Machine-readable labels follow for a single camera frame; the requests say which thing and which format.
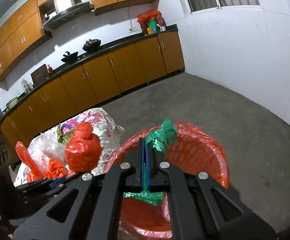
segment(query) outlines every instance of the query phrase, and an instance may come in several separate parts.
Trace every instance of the electrical outlet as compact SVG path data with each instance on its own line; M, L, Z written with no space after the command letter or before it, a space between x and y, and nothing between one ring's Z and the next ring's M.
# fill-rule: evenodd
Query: electrical outlet
M131 31L131 29L129 29L129 33L133 33L133 32L136 32L137 31L137 27L133 27L133 30Z

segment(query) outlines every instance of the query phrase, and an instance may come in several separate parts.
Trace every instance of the black countertop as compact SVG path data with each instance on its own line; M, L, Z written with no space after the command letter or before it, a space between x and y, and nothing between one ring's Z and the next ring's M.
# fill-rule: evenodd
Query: black countertop
M143 33L137 33L137 34L134 34L134 35L131 35L131 36L127 36L127 37L118 39L116 41L111 41L109 43L106 43L106 44L100 46L98 48L98 50L93 52L93 53L86 52L86 53L83 53L83 54L79 55L78 56L78 61L76 61L76 62L74 62L72 64L65 63L65 64L59 66L58 68L54 69L54 75L53 76L47 78L44 82L42 82L38 86L34 87L34 89L32 89L30 93L28 93L24 97L20 98L18 100L17 104L14 107L12 107L10 109L10 111L2 119L0 119L0 124L3 122L5 117L9 115L9 113L12 113L16 108L18 108L18 106L23 101L25 101L32 93L34 93L35 91L39 90L41 87L46 85L48 82L50 82L53 79L61 76L62 74L64 74L65 72L71 70L72 68L77 67L79 65L82 65L85 62L90 61L94 57L102 55L102 54L104 54L104 53L106 53L108 51L111 51L113 49L116 49L116 48L118 48L120 46L127 45L127 44L135 42L135 41L141 41L141 40L144 40L144 39L155 37L155 36L157 36L160 33L177 32L177 31L178 31L177 24L173 24L173 25L170 25L170 26L166 26L166 30L163 31L163 32L153 33L153 34L146 35L146 36L144 36Z

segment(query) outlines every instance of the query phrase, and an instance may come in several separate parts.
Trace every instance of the red trash can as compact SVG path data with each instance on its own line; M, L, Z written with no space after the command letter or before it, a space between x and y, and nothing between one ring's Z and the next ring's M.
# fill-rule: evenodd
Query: red trash can
M223 187L228 188L229 169L224 149L211 136L196 125L178 122L177 142L168 148L166 160L177 165L185 173L207 172ZM113 165L124 162L125 154L138 149L138 140L145 138L154 127L141 131L128 139L112 156L105 167L107 172ZM139 239L171 238L171 226L166 196L163 203L154 206L129 197L123 199L120 226Z

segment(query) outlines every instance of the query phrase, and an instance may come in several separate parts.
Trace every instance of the silver screw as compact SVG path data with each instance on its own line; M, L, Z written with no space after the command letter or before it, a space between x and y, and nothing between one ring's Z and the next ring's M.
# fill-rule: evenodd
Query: silver screw
M206 172L200 172L198 173L198 178L200 179L207 179L208 178L208 174Z
M170 164L168 162L161 162L159 166L163 169L169 168Z
M82 175L82 180L84 180L84 181L88 181L88 180L91 180L92 177L93 177L92 174L90 174L90 173L85 173L85 174Z
M122 163L121 168L122 169L128 169L131 165L129 163Z

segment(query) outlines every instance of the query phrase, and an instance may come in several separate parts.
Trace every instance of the gray floor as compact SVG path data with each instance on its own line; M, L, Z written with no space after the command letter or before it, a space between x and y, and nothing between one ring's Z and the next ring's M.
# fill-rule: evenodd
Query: gray floor
M198 125L224 147L230 190L276 232L290 225L290 126L262 106L212 82L179 74L103 108L135 133L173 122Z

